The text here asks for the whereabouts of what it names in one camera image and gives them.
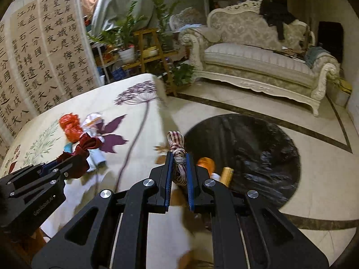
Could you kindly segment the dark red wrapper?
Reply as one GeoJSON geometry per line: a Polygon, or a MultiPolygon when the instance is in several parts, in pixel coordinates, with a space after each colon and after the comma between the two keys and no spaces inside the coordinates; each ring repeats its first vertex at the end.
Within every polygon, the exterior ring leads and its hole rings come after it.
{"type": "Polygon", "coordinates": [[[68,170],[68,178],[81,178],[90,165],[87,158],[90,156],[90,150],[100,148],[102,141],[97,137],[91,137],[88,133],[84,133],[79,140],[79,144],[75,147],[73,153],[65,152],[56,159],[57,163],[68,161],[72,166],[68,170]]]}

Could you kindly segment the white blue tube packaging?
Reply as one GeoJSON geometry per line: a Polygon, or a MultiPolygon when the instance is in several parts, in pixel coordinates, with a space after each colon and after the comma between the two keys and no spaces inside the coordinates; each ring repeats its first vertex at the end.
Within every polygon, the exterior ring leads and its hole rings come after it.
{"type": "Polygon", "coordinates": [[[100,150],[104,139],[98,131],[98,124],[102,123],[99,113],[91,113],[80,122],[77,114],[65,114],[60,118],[59,124],[69,143],[64,146],[64,152],[72,155],[81,155],[86,160],[87,173],[95,171],[106,162],[100,150]]]}

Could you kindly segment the orange plastic wrapper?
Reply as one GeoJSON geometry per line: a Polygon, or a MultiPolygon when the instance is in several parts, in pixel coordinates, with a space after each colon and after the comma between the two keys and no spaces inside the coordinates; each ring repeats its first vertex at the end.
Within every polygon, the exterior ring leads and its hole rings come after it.
{"type": "Polygon", "coordinates": [[[215,172],[215,162],[208,157],[200,158],[196,163],[196,166],[200,166],[202,168],[207,169],[210,177],[212,177],[212,174],[215,172]]]}

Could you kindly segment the orange-red plastic wrapper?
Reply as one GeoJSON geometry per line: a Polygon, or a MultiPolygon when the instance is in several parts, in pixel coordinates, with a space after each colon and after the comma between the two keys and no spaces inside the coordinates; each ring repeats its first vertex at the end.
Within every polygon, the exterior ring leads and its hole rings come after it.
{"type": "Polygon", "coordinates": [[[80,119],[77,114],[64,114],[59,119],[59,124],[65,133],[66,138],[71,143],[77,143],[80,136],[83,134],[83,129],[80,126],[80,119]]]}

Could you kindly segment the yellow tube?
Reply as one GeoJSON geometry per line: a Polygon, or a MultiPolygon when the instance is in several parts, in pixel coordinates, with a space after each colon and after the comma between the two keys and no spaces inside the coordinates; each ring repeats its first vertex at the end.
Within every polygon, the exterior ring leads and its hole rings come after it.
{"type": "Polygon", "coordinates": [[[226,187],[229,187],[229,184],[232,180],[234,170],[230,167],[224,167],[220,176],[220,182],[223,183],[226,187]]]}

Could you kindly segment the black bag lined trash bin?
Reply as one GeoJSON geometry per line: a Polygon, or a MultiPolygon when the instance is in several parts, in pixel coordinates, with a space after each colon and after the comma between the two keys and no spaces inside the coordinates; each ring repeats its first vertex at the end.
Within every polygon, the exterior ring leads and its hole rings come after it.
{"type": "Polygon", "coordinates": [[[277,208],[298,188],[299,151],[280,127],[264,120],[240,114],[208,118],[185,134],[184,148],[195,162],[212,159],[217,174],[232,168],[231,190],[256,190],[277,208]]]}

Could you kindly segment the floral cream tablecloth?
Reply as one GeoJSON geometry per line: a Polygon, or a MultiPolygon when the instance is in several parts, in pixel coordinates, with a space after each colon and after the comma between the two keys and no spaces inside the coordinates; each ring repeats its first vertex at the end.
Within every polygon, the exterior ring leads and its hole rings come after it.
{"type": "MultiPolygon", "coordinates": [[[[81,120],[98,114],[100,123],[91,129],[103,141],[99,162],[92,157],[91,171],[68,180],[66,200],[45,221],[42,230],[54,236],[103,189],[124,191],[149,176],[165,162],[169,150],[167,133],[176,130],[161,80],[142,74],[83,93],[35,117],[14,139],[1,161],[1,175],[28,165],[47,163],[59,156],[67,139],[59,119],[75,114],[81,120]]],[[[212,268],[212,237],[195,227],[184,197],[172,188],[166,214],[149,217],[148,268],[212,268]]]]}

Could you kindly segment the calligraphy folding screen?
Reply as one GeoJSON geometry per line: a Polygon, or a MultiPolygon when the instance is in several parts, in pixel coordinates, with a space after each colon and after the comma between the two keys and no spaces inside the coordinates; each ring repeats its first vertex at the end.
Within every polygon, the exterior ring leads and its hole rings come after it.
{"type": "Polygon", "coordinates": [[[31,119],[100,86],[80,0],[15,0],[1,19],[1,159],[31,119]]]}

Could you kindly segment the potted plant white pot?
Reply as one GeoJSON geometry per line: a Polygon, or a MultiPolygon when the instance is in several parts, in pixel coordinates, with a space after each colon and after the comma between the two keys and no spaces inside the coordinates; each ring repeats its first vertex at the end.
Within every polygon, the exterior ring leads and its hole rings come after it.
{"type": "Polygon", "coordinates": [[[143,15],[134,16],[133,12],[137,1],[132,1],[124,18],[115,22],[115,26],[109,30],[102,30],[100,34],[87,36],[92,42],[102,43],[110,47],[110,51],[118,53],[123,64],[130,64],[135,61],[134,47],[131,46],[134,40],[136,26],[146,20],[143,15]]]}

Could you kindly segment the small leafy floor plant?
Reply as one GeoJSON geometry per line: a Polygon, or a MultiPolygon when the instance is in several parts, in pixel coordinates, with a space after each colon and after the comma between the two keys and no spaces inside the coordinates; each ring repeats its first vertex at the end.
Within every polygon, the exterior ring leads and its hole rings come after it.
{"type": "Polygon", "coordinates": [[[192,82],[194,67],[187,63],[177,64],[172,67],[173,81],[176,86],[187,85],[192,82]]]}

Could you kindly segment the white storage box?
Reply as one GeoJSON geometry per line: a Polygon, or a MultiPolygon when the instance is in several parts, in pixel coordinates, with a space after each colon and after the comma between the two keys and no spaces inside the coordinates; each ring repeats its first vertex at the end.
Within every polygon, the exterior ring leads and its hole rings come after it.
{"type": "Polygon", "coordinates": [[[331,83],[327,84],[327,95],[333,103],[343,108],[346,107],[350,98],[348,93],[342,91],[337,85],[331,83]]]}

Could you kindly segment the tall green potted plant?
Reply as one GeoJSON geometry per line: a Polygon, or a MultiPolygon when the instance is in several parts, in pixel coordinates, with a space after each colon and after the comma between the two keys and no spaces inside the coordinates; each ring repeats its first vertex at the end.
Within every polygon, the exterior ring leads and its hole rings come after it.
{"type": "Polygon", "coordinates": [[[170,17],[172,16],[176,6],[180,3],[176,0],[168,6],[164,0],[151,0],[154,5],[156,18],[158,21],[158,38],[161,43],[162,50],[169,52],[173,50],[173,35],[167,30],[170,17]]]}

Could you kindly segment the ornate white grey sofa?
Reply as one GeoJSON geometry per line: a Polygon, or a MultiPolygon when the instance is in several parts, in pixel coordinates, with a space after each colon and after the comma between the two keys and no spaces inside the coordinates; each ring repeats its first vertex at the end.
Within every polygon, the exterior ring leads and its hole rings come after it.
{"type": "Polygon", "coordinates": [[[297,19],[284,24],[285,39],[279,41],[276,27],[260,15],[262,1],[212,10],[206,25],[180,31],[194,74],[307,104],[318,116],[327,82],[339,79],[339,62],[321,55],[310,69],[304,60],[314,46],[309,26],[297,19]]]}

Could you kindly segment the black suitcase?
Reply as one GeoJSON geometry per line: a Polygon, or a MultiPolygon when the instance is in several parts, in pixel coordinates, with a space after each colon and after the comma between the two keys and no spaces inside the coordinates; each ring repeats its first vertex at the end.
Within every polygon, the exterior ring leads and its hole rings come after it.
{"type": "Polygon", "coordinates": [[[344,29],[339,22],[320,21],[317,46],[334,56],[339,64],[343,62],[344,29]]]}

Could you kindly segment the black jacket on sofa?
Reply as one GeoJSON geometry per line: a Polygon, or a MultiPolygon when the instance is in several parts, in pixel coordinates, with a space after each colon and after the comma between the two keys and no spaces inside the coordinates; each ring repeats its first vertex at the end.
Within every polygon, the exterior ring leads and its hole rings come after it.
{"type": "Polygon", "coordinates": [[[261,2],[260,15],[263,16],[270,27],[276,27],[279,41],[284,41],[285,39],[284,24],[289,25],[296,20],[296,17],[288,10],[265,0],[261,2]]]}

